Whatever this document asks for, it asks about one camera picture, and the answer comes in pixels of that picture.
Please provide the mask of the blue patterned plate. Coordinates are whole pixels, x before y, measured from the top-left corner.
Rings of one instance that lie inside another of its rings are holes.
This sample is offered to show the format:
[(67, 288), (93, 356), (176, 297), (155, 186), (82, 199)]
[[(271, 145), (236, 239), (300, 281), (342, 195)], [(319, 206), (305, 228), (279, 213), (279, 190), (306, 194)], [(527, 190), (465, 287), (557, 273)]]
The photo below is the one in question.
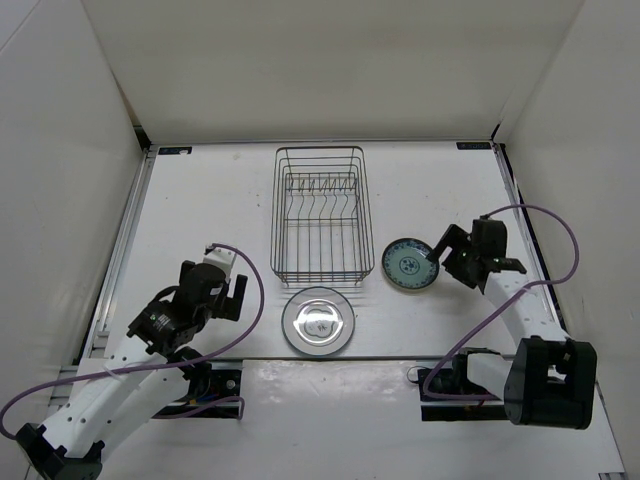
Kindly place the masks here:
[(432, 248), (415, 238), (394, 240), (383, 251), (382, 271), (387, 281), (402, 290), (417, 292), (430, 287), (439, 275), (437, 260), (430, 260)]

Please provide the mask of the white dark-rimmed plate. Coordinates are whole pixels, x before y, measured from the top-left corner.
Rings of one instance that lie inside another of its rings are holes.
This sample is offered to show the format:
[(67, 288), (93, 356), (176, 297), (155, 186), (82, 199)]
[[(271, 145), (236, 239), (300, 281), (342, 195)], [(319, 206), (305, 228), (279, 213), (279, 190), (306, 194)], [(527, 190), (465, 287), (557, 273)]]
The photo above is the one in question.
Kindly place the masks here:
[(306, 356), (326, 357), (351, 341), (356, 315), (349, 300), (335, 289), (309, 287), (294, 294), (281, 315), (285, 340)]

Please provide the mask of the metal wire dish rack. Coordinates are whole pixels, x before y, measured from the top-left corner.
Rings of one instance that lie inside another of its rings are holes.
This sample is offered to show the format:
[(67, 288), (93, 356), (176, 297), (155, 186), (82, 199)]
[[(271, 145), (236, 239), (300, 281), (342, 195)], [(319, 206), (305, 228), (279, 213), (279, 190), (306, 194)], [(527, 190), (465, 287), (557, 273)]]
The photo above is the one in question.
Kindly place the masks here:
[(375, 266), (364, 150), (276, 150), (270, 267), (285, 285), (361, 283)]

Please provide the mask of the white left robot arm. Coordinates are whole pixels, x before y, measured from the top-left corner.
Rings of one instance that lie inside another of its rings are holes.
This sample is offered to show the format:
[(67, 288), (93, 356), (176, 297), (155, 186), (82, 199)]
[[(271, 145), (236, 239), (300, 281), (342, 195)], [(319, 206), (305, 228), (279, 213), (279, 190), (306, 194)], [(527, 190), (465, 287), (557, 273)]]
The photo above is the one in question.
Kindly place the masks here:
[(211, 319), (236, 321), (243, 293), (230, 293), (233, 262), (185, 261), (177, 284), (158, 292), (129, 324), (98, 378), (15, 441), (44, 479), (95, 479), (108, 455), (166, 405), (198, 400), (210, 367), (190, 347)]

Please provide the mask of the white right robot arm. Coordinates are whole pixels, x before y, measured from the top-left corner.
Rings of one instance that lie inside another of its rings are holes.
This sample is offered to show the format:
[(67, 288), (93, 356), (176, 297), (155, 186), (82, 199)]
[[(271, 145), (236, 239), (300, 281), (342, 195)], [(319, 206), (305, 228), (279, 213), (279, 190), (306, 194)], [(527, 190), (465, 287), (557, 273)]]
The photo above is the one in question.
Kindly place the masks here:
[(426, 401), (499, 401), (514, 425), (584, 430), (592, 420), (596, 351), (536, 316), (536, 290), (545, 283), (528, 279), (507, 244), (505, 223), (485, 214), (469, 231), (450, 225), (434, 247), (410, 237), (385, 247), (383, 272), (395, 286), (421, 290), (445, 271), (494, 307), (414, 383)]

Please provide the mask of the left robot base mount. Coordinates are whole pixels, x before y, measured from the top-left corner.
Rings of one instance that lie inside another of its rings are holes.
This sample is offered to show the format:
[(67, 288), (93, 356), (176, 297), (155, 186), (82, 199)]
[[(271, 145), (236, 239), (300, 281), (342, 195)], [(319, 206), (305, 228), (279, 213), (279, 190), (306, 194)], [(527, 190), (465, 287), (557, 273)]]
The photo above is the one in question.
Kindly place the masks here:
[(243, 365), (240, 361), (210, 362), (204, 377), (188, 392), (164, 406), (154, 419), (234, 419), (243, 413), (241, 396)]

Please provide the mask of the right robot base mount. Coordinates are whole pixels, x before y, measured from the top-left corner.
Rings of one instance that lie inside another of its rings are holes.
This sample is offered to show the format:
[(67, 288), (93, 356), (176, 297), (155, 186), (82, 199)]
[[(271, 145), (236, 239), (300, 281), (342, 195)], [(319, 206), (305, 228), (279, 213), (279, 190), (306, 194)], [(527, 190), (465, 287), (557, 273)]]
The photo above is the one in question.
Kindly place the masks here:
[(450, 367), (440, 370), (429, 385), (433, 394), (445, 395), (436, 398), (423, 389), (432, 369), (425, 365), (411, 366), (405, 374), (406, 380), (418, 388), (421, 420), (423, 422), (474, 422), (506, 421), (507, 415), (501, 400), (478, 400), (469, 396), (485, 396), (488, 392), (469, 382), (461, 382)]

